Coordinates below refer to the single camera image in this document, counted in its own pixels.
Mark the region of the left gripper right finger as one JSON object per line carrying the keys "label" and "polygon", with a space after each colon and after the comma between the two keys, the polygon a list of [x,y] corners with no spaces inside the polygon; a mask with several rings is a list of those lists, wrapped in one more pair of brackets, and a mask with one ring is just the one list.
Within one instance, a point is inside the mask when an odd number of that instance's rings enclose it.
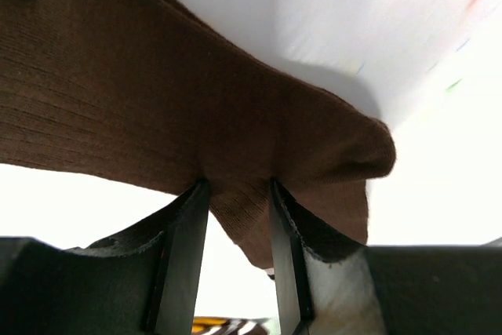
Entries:
{"label": "left gripper right finger", "polygon": [[501,243],[364,246],[270,184],[284,334],[498,334]]}

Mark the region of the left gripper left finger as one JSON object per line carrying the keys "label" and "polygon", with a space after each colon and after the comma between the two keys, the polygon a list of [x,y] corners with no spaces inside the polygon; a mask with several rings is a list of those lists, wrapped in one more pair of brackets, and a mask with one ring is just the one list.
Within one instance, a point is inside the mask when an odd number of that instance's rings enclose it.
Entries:
{"label": "left gripper left finger", "polygon": [[4,334],[189,334],[209,185],[82,249],[1,240]]}

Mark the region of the dark brown striped sock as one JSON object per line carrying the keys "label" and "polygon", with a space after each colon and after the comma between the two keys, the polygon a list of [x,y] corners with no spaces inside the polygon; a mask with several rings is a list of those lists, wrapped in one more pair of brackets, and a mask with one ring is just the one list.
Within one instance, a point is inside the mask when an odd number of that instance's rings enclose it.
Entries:
{"label": "dark brown striped sock", "polygon": [[366,181],[391,172],[388,128],[255,60],[175,0],[1,0],[1,160],[178,195],[272,266],[268,183],[368,238]]}

